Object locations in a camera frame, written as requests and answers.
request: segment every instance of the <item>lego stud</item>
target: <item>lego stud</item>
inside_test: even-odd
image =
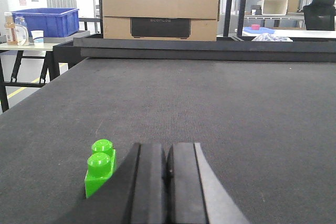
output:
[[[96,141],[92,145],[91,149],[92,149],[92,154],[98,153],[98,152],[104,152],[110,157],[112,157],[112,154],[113,154],[113,144],[111,141],[107,139],[101,139],[101,140]]]
[[[103,177],[111,172],[111,158],[100,152],[91,155],[88,159],[88,173],[94,177]]]

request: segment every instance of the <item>white box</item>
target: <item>white box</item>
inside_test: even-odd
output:
[[[286,15],[288,0],[260,0],[262,15]]]

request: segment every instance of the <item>pink object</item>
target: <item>pink object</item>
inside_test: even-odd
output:
[[[259,30],[260,25],[251,25],[252,30]]]

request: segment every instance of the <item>metal shelf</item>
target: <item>metal shelf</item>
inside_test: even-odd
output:
[[[262,20],[300,20],[304,21],[304,16],[290,16],[290,15],[278,15],[278,16],[268,16],[268,15],[245,15],[244,19],[262,19]]]

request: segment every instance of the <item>floor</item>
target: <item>floor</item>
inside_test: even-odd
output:
[[[16,58],[16,51],[4,52],[0,54],[0,57],[3,66],[5,81],[9,81]],[[17,75],[17,81],[39,82],[42,65],[42,59],[22,59],[21,66]],[[67,70],[68,65],[66,63],[60,63],[60,73],[62,74]],[[6,87],[6,90],[10,109],[26,97],[37,91],[38,88]]]

